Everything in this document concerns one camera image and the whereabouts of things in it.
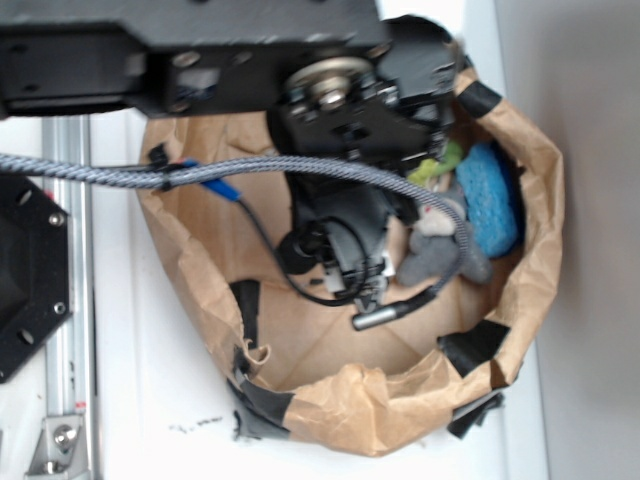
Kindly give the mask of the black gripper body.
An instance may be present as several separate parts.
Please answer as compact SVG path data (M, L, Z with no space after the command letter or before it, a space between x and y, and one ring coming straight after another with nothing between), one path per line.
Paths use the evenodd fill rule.
M320 264L331 304L354 304L364 314L380 308L391 275L389 218L412 224L417 202L356 181L298 173L285 178L292 228L277 247L284 272L303 275Z

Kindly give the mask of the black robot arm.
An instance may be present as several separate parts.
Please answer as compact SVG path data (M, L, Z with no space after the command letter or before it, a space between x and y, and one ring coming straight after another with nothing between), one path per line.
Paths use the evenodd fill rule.
M125 188L171 188L282 171L293 227L275 255L285 275L323 263L361 322L428 302L457 273L384 305L389 216L415 219L436 196L408 173L444 151L459 50L437 23L381 19L372 1L5 1L3 117L104 113L150 118L263 111L274 159L176 172L76 171L3 157L5 172Z

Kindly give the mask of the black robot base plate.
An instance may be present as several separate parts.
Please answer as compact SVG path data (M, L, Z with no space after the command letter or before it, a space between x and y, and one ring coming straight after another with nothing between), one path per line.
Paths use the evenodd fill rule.
M24 176L1 177L1 382L70 316L68 214Z

